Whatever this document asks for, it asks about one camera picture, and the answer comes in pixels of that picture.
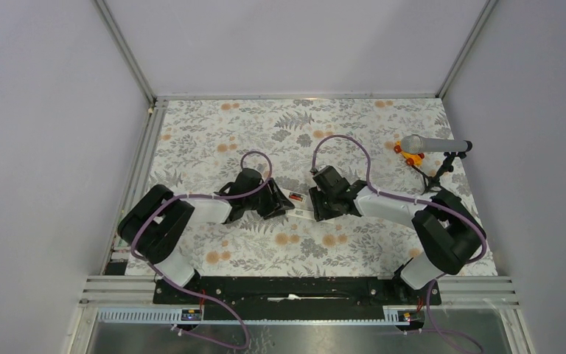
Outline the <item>white remote control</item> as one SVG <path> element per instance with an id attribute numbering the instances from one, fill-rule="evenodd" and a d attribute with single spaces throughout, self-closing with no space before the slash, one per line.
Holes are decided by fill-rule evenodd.
<path id="1" fill-rule="evenodd" d="M 283 189 L 282 192 L 284 193 L 285 197 L 295 206 L 295 208 L 306 208 L 308 202 L 307 195 L 286 189 Z"/>

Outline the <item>white remote battery cover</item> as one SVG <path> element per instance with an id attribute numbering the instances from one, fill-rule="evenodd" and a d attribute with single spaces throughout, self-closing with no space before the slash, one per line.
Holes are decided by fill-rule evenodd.
<path id="1" fill-rule="evenodd" d="M 287 215 L 287 217 L 296 217 L 296 218 L 301 218 L 301 219 L 309 220 L 309 221 L 315 221 L 315 222 L 319 222 L 319 223 L 330 223 L 330 224 L 335 223 L 333 219 L 329 219 L 329 220 L 319 220 L 319 219 L 317 219 L 312 210 L 290 209 L 290 210 L 286 211 L 286 215 Z"/>

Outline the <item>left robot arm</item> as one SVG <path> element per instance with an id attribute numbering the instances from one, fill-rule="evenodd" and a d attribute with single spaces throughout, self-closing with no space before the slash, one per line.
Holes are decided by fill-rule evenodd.
<path id="1" fill-rule="evenodd" d="M 172 283 L 170 291 L 178 301 L 189 303 L 199 293 L 193 279 L 197 272 L 177 248 L 187 227 L 230 224 L 250 211 L 268 220 L 292 209 L 274 180 L 265 181 L 257 170 L 243 168 L 234 181 L 202 197 L 178 197 L 162 184 L 153 186 L 119 222 L 116 233 Z"/>

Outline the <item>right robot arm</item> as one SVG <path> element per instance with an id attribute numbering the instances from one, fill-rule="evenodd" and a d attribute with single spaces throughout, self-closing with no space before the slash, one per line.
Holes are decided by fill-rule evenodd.
<path id="1" fill-rule="evenodd" d="M 332 166 L 311 173 L 315 186 L 310 188 L 310 200 L 317 221 L 353 215 L 385 219 L 415 231 L 422 252 L 394 273 L 394 296 L 402 303 L 418 299 L 431 280 L 458 274 L 477 251 L 485 249 L 481 226 L 449 191 L 423 199 L 380 192 L 363 180 L 349 183 Z"/>

